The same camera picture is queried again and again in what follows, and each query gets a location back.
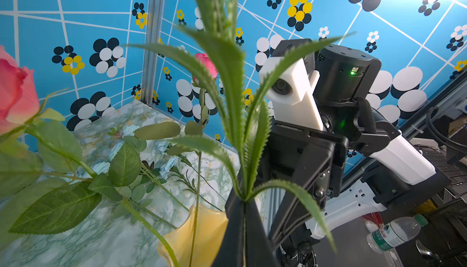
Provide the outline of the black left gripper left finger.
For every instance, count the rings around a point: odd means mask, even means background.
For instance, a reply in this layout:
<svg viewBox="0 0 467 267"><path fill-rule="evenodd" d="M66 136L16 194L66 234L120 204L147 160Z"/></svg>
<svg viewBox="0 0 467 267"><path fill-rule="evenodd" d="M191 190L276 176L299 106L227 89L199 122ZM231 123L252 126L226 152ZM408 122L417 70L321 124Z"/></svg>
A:
<svg viewBox="0 0 467 267"><path fill-rule="evenodd" d="M244 203L231 190L225 204L229 220L213 267L242 267L244 257Z"/></svg>

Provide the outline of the yellow ceramic vase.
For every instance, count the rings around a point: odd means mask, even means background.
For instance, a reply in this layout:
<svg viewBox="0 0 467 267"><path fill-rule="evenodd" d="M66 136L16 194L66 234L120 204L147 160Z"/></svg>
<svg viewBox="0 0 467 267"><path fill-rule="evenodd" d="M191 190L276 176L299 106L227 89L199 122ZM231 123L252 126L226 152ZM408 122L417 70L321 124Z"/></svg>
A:
<svg viewBox="0 0 467 267"><path fill-rule="evenodd" d="M180 267L210 267L220 250L229 219L204 205L192 205L186 221L163 238Z"/></svg>

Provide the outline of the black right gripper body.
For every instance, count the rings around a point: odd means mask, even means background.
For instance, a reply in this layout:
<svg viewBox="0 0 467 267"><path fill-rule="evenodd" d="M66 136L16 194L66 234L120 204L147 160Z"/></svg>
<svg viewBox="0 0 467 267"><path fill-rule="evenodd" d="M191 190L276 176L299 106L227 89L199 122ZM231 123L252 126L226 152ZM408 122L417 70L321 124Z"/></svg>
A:
<svg viewBox="0 0 467 267"><path fill-rule="evenodd" d="M323 209L328 192L341 189L348 146L343 135L274 120L268 138L268 179L301 186Z"/></svg>

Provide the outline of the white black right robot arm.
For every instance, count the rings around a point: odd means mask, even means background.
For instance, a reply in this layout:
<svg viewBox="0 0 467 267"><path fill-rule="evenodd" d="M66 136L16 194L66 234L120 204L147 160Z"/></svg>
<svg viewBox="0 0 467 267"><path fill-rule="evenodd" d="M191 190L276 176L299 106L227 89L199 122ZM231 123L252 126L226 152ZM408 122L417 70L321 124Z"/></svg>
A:
<svg viewBox="0 0 467 267"><path fill-rule="evenodd" d="M274 117L260 174L303 187L328 230L373 212L396 218L449 183L371 107L366 96L380 68L369 54L329 45L295 62L267 93Z"/></svg>

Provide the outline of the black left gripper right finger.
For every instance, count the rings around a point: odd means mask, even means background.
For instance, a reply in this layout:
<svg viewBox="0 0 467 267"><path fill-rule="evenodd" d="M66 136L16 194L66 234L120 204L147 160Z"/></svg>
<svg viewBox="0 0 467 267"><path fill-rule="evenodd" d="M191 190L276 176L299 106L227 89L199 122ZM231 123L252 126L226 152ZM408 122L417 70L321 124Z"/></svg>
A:
<svg viewBox="0 0 467 267"><path fill-rule="evenodd" d="M254 200L245 206L246 219L246 266L278 267L269 240L266 236L260 214Z"/></svg>

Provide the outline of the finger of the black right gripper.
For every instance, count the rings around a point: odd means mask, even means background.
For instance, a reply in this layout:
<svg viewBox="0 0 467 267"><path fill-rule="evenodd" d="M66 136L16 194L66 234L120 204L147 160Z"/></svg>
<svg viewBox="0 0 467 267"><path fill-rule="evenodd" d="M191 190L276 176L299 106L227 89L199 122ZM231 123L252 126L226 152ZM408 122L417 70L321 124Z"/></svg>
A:
<svg viewBox="0 0 467 267"><path fill-rule="evenodd" d="M310 194L320 211L327 196L333 164L334 145L314 147L309 144L294 165L291 182ZM301 224L313 215L306 210L298 197L287 191L272 222L268 238L273 249L279 245Z"/></svg>

